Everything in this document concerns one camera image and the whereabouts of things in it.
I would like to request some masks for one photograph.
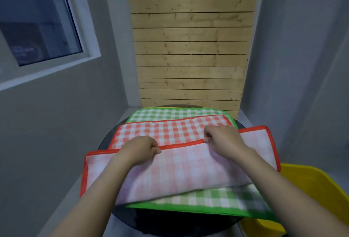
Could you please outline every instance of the green and white gingham fabric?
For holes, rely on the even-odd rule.
[[[143,108],[130,116],[127,122],[182,119],[204,115],[225,115],[237,128],[233,118],[228,113],[211,108]],[[278,222],[254,184],[196,190],[180,195],[132,203],[127,206],[132,208],[235,215]]]

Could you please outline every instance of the window glass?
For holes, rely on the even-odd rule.
[[[0,30],[19,66],[82,52],[67,0],[0,0]]]

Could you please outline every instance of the forearm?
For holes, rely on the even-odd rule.
[[[332,213],[275,171],[253,149],[238,164],[290,236],[348,236],[349,229]]]
[[[118,154],[55,229],[52,237],[102,236],[124,179],[132,168]]]

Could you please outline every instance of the red trim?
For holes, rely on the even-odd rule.
[[[229,119],[224,116],[224,115],[206,115],[206,116],[223,116],[224,119],[226,120],[226,122],[228,123],[228,125],[231,125],[231,122],[229,121]],[[140,122],[129,122],[129,123],[125,123],[123,125],[127,125],[127,124],[136,124],[136,123],[148,123],[148,122],[152,122],[152,123],[155,123],[155,122],[165,122],[165,121],[182,121],[182,120],[187,120],[187,119],[194,119],[194,118],[197,118],[197,117],[206,117],[206,116],[195,116],[195,117],[186,117],[186,118],[183,118],[183,119],[168,119],[168,120],[157,120],[157,121],[140,121]],[[113,146],[113,143],[114,143],[114,140],[115,140],[115,137],[116,135],[118,134],[121,126],[123,125],[120,125],[118,127],[118,129],[115,131],[114,133],[114,136],[113,136],[113,139],[111,140],[111,143],[109,144],[108,146],[108,150],[112,150],[112,146]]]
[[[274,157],[275,157],[277,171],[281,172],[281,163],[280,163],[280,160],[279,160],[279,156],[277,154],[275,142],[274,142],[273,136],[272,136],[272,134],[271,134],[271,132],[270,132],[270,130],[269,130],[269,128],[267,126],[243,128],[243,129],[239,129],[239,133],[245,133],[245,132],[250,132],[250,131],[255,131],[255,130],[263,130],[263,129],[265,129],[267,131],[267,133],[268,133],[268,137],[270,139],[270,143],[271,143],[272,148],[273,148],[273,153],[274,153]],[[191,141],[191,142],[180,143],[180,144],[164,145],[164,146],[159,146],[159,148],[162,149],[162,150],[167,150],[167,149],[174,149],[174,148],[192,146],[192,145],[201,144],[201,143],[204,143],[203,140]],[[91,151],[91,152],[86,154],[85,161],[84,161],[84,168],[83,168],[83,172],[82,172],[82,178],[81,178],[80,197],[86,192],[87,173],[88,173],[88,166],[87,166],[87,162],[86,162],[87,156],[100,155],[100,154],[115,154],[119,150],[120,149],[99,150],[99,151]]]
[[[276,150],[276,146],[275,146],[275,142],[272,136],[272,133],[270,132],[269,128],[267,126],[258,126],[258,127],[252,127],[252,128],[242,128],[239,129],[239,133],[245,133],[245,132],[250,132],[250,131],[255,131],[255,130],[262,130],[265,129],[268,133],[268,137],[270,139],[270,143],[272,145],[273,148],[273,153],[274,153],[274,158],[275,158],[275,162],[276,162],[276,167],[277,167],[277,171],[280,173],[281,172],[281,163],[280,163],[280,159],[279,159],[279,155],[277,153]]]

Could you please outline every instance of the cloth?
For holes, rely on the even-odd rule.
[[[234,127],[238,128],[234,119],[227,112],[222,110],[202,107],[202,108],[177,108],[177,107],[148,107],[134,112],[127,123],[141,121],[159,121],[171,119],[183,119],[196,116],[223,115],[229,119]]]
[[[190,116],[224,113],[224,111],[210,108],[151,107],[137,110],[129,117],[128,122],[182,119]],[[230,115],[226,115],[226,117],[229,118],[237,128]],[[196,201],[191,201],[189,204],[189,198],[195,198]],[[223,202],[229,203],[229,207],[225,207]],[[132,208],[236,215],[278,222],[274,213],[268,207],[254,184],[238,187],[196,190],[176,196],[132,203],[127,206]]]
[[[277,168],[273,143],[267,129],[244,129],[241,134],[249,146]],[[216,154],[202,140],[162,147],[161,154],[146,163],[135,166],[128,173],[117,198],[117,204],[154,199],[196,189],[219,188],[250,184],[251,180],[231,160]],[[85,158],[84,184],[87,190],[102,173],[113,156],[105,151],[93,152]]]
[[[154,138],[159,146],[202,140],[203,129],[206,125],[230,124],[230,121],[224,115],[126,123],[116,130],[108,149],[120,149],[126,141],[140,135]]]

